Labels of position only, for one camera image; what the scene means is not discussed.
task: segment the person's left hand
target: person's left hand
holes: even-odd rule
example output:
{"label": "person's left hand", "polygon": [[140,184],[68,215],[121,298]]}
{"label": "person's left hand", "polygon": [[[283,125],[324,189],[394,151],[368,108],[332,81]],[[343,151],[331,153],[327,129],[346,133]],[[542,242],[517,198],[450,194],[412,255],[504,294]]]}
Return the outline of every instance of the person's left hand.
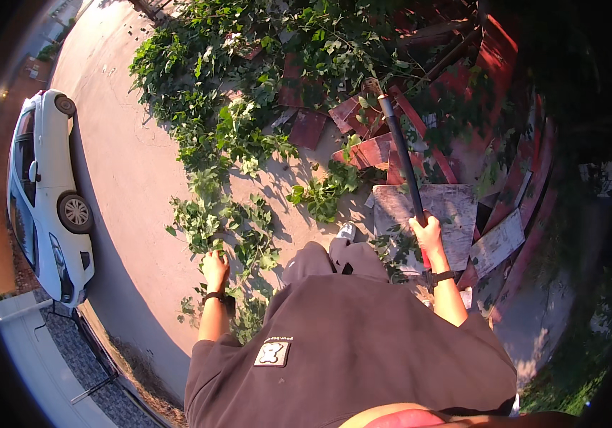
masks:
{"label": "person's left hand", "polygon": [[203,266],[201,271],[206,277],[208,287],[207,292],[219,292],[223,290],[223,284],[230,277],[230,264],[227,261],[227,255],[224,254],[220,259],[218,250],[209,251],[202,260]]}

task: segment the white wall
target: white wall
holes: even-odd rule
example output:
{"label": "white wall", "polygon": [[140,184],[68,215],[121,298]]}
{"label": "white wall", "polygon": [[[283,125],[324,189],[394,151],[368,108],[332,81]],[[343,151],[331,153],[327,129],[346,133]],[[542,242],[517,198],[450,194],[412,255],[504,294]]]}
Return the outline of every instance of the white wall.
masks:
{"label": "white wall", "polygon": [[[0,316],[35,304],[31,292],[0,301]],[[59,428],[113,427],[116,425],[86,397],[70,400],[85,391],[73,376],[46,327],[42,315],[33,310],[25,316],[0,323],[10,356],[27,388],[47,417]]]}

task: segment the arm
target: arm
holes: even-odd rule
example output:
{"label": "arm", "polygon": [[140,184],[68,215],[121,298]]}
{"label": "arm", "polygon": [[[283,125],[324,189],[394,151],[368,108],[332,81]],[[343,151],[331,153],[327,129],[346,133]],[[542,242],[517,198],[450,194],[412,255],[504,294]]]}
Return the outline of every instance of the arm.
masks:
{"label": "arm", "polygon": [[[409,219],[409,224],[418,239],[420,248],[425,250],[427,258],[430,259],[430,266],[434,273],[442,273],[450,270],[444,244],[441,242],[441,226],[436,217],[424,211],[427,219],[427,227],[422,227],[415,218]],[[463,324],[467,319],[467,311],[463,304],[463,299],[458,293],[456,281],[444,279],[435,287],[435,313],[447,320],[456,327]]]}
{"label": "arm", "polygon": [[[208,282],[207,292],[223,291],[225,282],[230,276],[227,255],[224,255],[223,260],[220,260],[217,250],[207,252],[202,263],[201,270]],[[208,299],[199,322],[198,340],[213,340],[215,342],[220,336],[229,332],[230,325],[225,305],[221,304],[215,297]]]}

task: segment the car's rear wheel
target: car's rear wheel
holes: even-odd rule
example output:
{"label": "car's rear wheel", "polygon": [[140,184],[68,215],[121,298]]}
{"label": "car's rear wheel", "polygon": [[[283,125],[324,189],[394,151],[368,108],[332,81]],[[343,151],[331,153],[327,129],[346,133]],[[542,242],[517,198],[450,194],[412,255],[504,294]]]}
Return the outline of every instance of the car's rear wheel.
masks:
{"label": "car's rear wheel", "polygon": [[63,114],[67,114],[68,117],[73,117],[75,114],[75,102],[65,95],[57,95],[54,99],[54,104],[56,104],[56,108]]}
{"label": "car's rear wheel", "polygon": [[67,194],[59,202],[59,218],[63,226],[74,234],[86,234],[94,226],[87,201],[77,194]]}

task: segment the shoe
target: shoe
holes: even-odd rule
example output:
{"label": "shoe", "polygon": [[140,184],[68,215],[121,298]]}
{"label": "shoe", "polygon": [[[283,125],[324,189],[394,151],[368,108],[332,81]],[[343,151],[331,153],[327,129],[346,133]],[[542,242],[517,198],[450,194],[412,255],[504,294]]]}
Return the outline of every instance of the shoe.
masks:
{"label": "shoe", "polygon": [[356,232],[358,232],[358,228],[353,222],[347,221],[342,225],[339,229],[339,233],[337,234],[337,238],[346,238],[349,242],[353,242],[353,239],[356,237]]}

